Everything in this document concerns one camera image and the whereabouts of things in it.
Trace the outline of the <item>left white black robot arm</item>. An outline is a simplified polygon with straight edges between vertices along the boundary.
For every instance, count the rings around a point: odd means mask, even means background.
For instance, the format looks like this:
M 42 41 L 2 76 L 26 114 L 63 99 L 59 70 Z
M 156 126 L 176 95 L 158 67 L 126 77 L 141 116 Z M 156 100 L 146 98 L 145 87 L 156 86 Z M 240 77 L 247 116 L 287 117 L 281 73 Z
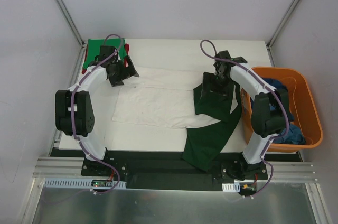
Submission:
M 124 80 L 139 74 L 129 55 L 121 57 L 120 48 L 102 45 L 83 77 L 66 90 L 55 93 L 55 125 L 57 130 L 72 137 L 87 159 L 95 161 L 93 169 L 101 176 L 111 171 L 111 162 L 105 159 L 106 148 L 95 134 L 95 115 L 91 96 L 108 81 L 112 87 L 122 86 Z

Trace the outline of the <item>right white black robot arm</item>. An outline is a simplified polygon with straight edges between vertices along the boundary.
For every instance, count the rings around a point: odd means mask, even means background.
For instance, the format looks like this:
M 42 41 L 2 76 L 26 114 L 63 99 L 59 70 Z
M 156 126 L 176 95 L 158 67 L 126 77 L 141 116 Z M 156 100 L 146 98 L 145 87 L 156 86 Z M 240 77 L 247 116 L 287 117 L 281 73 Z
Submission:
M 243 57 L 232 58 L 225 51 L 212 57 L 215 73 L 204 73 L 202 94 L 214 93 L 218 97 L 229 97 L 230 86 L 235 83 L 253 100 L 251 127 L 253 134 L 242 152 L 244 162 L 238 165 L 238 174 L 249 179 L 256 174 L 257 163 L 264 159 L 272 141 L 289 130 L 289 97 L 285 89 L 276 89 L 258 76 Z

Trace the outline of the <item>white green sleeved t shirt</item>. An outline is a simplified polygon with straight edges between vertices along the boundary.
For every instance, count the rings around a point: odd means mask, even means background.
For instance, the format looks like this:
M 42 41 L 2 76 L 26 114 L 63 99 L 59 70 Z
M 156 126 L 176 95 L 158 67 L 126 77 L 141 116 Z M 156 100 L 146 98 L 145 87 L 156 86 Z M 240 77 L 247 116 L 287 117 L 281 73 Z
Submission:
M 197 72 L 140 68 L 121 87 L 112 120 L 124 125 L 129 151 L 182 152 L 183 160 L 207 171 L 240 117 L 239 87 L 232 102 L 201 97 Z

